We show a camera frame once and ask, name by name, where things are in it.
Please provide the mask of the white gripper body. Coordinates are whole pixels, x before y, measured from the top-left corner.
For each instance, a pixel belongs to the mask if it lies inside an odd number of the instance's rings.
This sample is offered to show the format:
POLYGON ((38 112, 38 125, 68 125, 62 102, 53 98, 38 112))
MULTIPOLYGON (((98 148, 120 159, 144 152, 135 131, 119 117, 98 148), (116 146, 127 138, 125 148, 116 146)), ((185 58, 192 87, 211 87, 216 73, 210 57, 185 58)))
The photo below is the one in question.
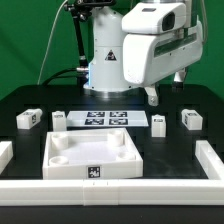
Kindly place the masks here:
POLYGON ((123 43, 124 78, 134 85, 150 86, 197 62, 202 56, 202 24, 188 29, 187 36, 128 34, 123 43))

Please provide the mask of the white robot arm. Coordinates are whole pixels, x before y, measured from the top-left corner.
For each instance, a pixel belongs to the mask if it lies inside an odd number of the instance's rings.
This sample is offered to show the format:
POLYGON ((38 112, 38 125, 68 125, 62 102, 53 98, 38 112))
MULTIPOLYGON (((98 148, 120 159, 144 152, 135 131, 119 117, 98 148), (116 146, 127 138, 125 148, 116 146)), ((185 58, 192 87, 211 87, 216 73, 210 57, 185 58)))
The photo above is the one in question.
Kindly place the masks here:
POLYGON ((146 90, 158 104, 156 84, 172 75, 181 87, 187 68, 200 60, 203 28, 199 0, 141 0, 126 15, 109 7, 93 10, 94 56, 84 91, 119 98, 146 90))

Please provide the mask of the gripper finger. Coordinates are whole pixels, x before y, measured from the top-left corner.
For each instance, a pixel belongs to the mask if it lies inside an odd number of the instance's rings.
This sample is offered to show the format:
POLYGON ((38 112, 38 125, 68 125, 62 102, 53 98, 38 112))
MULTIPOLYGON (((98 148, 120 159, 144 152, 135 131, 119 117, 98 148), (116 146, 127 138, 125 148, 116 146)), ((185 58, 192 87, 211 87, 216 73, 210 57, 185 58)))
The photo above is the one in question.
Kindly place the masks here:
POLYGON ((145 88, 148 96, 148 104, 151 106, 157 106, 159 104, 159 98, 157 95, 156 87, 154 85, 145 88))
POLYGON ((172 83, 172 89, 175 92, 181 91, 183 89, 186 75, 187 75, 187 70, 185 68, 175 73, 174 80, 172 83))

